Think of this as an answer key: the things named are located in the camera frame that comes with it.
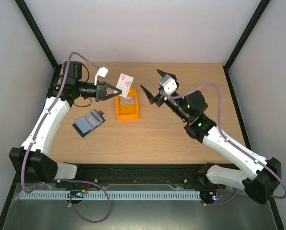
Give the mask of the white credit card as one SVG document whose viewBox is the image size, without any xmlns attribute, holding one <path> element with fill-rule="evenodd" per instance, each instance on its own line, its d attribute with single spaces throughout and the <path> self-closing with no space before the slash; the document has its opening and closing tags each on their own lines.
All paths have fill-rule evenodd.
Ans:
<svg viewBox="0 0 286 230">
<path fill-rule="evenodd" d="M 131 76 L 128 76 L 123 73 L 120 74 L 116 88 L 122 91 L 122 93 L 120 94 L 121 97 L 126 98 L 128 96 L 133 80 L 134 78 Z"/>
</svg>

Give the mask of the blue card holder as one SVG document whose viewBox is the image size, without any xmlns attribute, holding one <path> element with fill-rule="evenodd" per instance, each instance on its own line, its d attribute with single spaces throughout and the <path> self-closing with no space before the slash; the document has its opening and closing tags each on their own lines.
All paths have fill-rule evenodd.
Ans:
<svg viewBox="0 0 286 230">
<path fill-rule="evenodd" d="M 77 119 L 72 126 L 77 131 L 77 133 L 82 138 L 84 138 L 91 131 L 95 130 L 98 126 L 100 126 L 103 122 L 105 122 L 103 112 L 93 109 L 85 116 L 82 116 Z"/>
</svg>

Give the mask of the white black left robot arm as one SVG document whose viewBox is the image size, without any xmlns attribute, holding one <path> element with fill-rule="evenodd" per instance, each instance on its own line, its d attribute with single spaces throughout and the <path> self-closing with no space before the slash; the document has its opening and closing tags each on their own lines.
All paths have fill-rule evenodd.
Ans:
<svg viewBox="0 0 286 230">
<path fill-rule="evenodd" d="M 74 179 L 78 170 L 75 164 L 56 162 L 49 157 L 53 139 L 64 116 L 79 97 L 99 102 L 122 93 L 107 82 L 82 81 L 83 67 L 85 65 L 78 61 L 63 64 L 62 75 L 49 87 L 44 108 L 32 132 L 19 148 L 11 149 L 9 157 L 22 184 L 26 178 L 42 183 Z"/>
</svg>

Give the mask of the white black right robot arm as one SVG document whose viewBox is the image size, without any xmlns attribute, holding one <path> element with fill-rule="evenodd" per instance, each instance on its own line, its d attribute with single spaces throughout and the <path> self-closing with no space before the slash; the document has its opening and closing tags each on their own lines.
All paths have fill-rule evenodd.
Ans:
<svg viewBox="0 0 286 230">
<path fill-rule="evenodd" d="M 237 169 L 224 168 L 214 163 L 206 163 L 198 171 L 198 181 L 202 187 L 222 184 L 245 194 L 259 204 L 265 204 L 281 184 L 281 162 L 276 158 L 267 159 L 238 143 L 221 128 L 220 121 L 213 121 L 205 115 L 208 105 L 201 93 L 201 87 L 179 95 L 179 83 L 173 74 L 162 70 L 157 95 L 144 86 L 141 87 L 150 104 L 157 107 L 167 105 L 185 123 L 189 137 L 216 150 Z"/>
</svg>

